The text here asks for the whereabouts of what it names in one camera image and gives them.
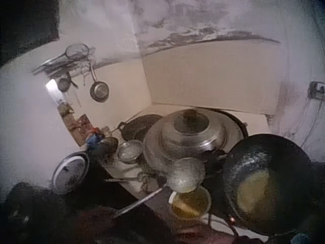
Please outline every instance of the small steel bowl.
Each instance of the small steel bowl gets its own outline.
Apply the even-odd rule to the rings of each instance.
[[[125,164],[136,164],[143,150],[142,142],[139,140],[125,141],[119,145],[116,155],[119,161]]]

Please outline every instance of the metal ladle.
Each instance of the metal ladle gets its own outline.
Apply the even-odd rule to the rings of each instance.
[[[190,192],[192,190],[195,190],[197,186],[199,186],[205,177],[205,168],[204,163],[196,158],[183,158],[180,160],[177,160],[174,163],[175,167],[173,167],[173,170],[167,175],[167,183],[164,184],[162,187],[158,188],[154,192],[150,193],[148,196],[130,204],[129,206],[126,206],[117,212],[115,212],[113,215],[111,215],[111,219],[114,219],[116,217],[119,217],[130,210],[134,209],[135,207],[141,205],[142,203],[145,203],[146,201],[150,200],[157,194],[159,194],[165,187],[170,187],[173,191],[176,190],[176,192],[179,193],[185,193]],[[179,176],[183,179],[186,178],[186,182],[182,183],[182,186],[175,187],[175,178]]]

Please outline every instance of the wire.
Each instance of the wire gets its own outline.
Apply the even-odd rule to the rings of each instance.
[[[319,106],[318,106],[317,114],[316,114],[316,116],[315,116],[315,119],[314,119],[314,121],[313,121],[312,126],[310,127],[310,130],[309,130],[309,132],[308,132],[308,135],[306,136],[305,140],[303,141],[303,143],[301,144],[300,147],[303,147],[303,146],[304,146],[304,144],[306,143],[306,141],[308,140],[308,138],[310,137],[310,135],[312,134],[312,132],[313,132],[314,129],[315,129],[316,121],[317,121],[317,119],[318,119],[319,112],[320,112],[320,109],[321,109],[321,106],[322,106],[322,103],[323,103],[324,93],[325,93],[325,91],[324,91],[324,87],[322,86],[322,97],[321,97],[321,101],[320,101]]]

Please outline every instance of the wok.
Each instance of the wok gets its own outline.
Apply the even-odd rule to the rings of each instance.
[[[249,176],[265,170],[270,174],[265,197],[272,202],[272,207],[258,202],[257,205],[261,204],[259,209],[264,212],[254,212],[257,207],[247,212],[239,205],[238,189]],[[232,214],[246,228],[260,234],[270,236],[291,232],[306,218],[310,209],[310,159],[300,147],[280,136],[258,134],[238,142],[225,160],[223,182]]]

